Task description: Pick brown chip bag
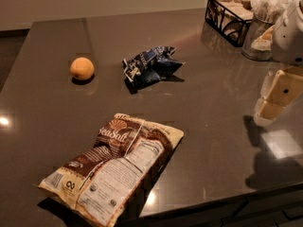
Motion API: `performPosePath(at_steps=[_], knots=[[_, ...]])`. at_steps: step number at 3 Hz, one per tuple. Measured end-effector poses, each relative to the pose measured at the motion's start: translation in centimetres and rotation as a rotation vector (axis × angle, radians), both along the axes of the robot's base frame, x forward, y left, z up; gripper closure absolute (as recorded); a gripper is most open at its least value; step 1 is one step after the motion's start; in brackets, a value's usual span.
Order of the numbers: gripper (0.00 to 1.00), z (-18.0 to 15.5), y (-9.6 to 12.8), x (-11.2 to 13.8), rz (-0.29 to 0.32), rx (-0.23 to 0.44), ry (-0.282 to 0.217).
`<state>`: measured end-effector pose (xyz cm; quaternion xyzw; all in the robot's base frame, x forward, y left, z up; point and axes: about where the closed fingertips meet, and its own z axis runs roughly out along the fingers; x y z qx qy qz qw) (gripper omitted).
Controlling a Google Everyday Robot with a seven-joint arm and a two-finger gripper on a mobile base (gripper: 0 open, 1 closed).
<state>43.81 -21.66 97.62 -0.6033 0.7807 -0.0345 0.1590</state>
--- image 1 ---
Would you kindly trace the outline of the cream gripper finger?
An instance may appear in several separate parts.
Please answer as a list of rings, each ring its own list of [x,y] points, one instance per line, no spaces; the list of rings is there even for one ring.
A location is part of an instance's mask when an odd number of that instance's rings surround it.
[[[268,127],[284,111],[285,105],[259,98],[255,106],[254,122],[259,127]]]

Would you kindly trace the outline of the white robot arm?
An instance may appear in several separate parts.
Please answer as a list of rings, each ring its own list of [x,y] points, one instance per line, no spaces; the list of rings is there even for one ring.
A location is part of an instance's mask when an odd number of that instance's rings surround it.
[[[303,0],[293,0],[272,31],[272,57],[284,68],[269,70],[264,78],[254,114],[260,127],[268,127],[303,93]]]

